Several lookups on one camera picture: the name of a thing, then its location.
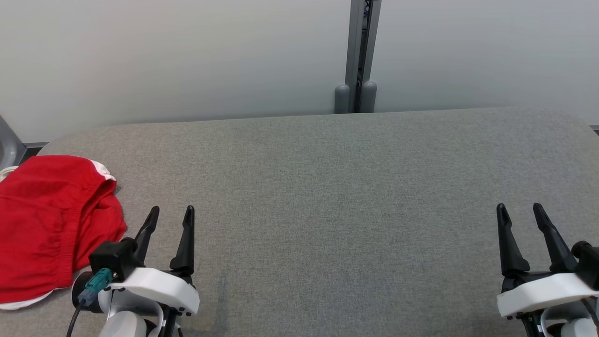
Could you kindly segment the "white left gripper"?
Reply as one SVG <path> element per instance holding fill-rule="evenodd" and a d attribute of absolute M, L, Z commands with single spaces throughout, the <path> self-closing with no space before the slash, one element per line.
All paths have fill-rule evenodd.
<path fill-rule="evenodd" d="M 156 229 L 159 207 L 154 205 L 139 229 L 135 242 L 135 259 L 144 263 L 151 235 Z M 79 274 L 72 286 L 72 303 L 77 307 L 84 300 L 84 311 L 112 316 L 129 311 L 140 316 L 165 316 L 174 309 L 177 316 L 196 315 L 200 298 L 195 287 L 180 277 L 191 277 L 195 268 L 195 210 L 186 208 L 183 232 L 177 253 L 171 259 L 171 273 L 150 267 L 136 267 L 123 281 L 117 273 L 102 268 L 97 272 Z"/>

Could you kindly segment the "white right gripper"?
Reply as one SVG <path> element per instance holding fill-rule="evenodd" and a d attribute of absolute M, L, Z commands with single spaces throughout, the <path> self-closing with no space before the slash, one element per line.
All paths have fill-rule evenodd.
<path fill-rule="evenodd" d="M 498 243 L 500 248 L 501 293 L 497 307 L 502 317 L 546 312 L 546 319 L 589 318 L 582 300 L 598 296 L 598 282 L 586 281 L 573 273 L 577 260 L 552 223 L 543 206 L 534 203 L 533 213 L 543 233 L 550 256 L 551 272 L 529 272 L 512 233 L 512 221 L 503 203 L 497 205 Z"/>

